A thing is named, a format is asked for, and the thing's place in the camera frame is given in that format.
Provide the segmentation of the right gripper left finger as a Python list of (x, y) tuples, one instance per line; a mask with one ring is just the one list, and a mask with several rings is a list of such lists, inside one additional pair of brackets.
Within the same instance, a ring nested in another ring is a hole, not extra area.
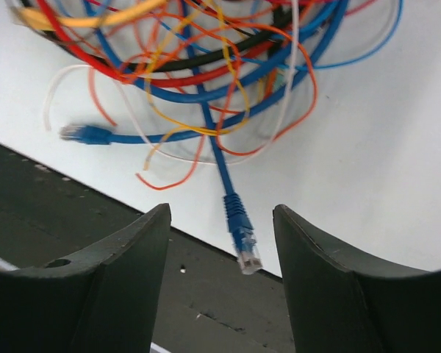
[(0, 271), (0, 352), (148, 352), (171, 210), (41, 267)]

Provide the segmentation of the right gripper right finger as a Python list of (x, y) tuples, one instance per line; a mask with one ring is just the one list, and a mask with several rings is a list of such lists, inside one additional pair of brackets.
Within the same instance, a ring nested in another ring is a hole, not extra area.
[(441, 352), (441, 269), (371, 255), (285, 205), (273, 227), (297, 352)]

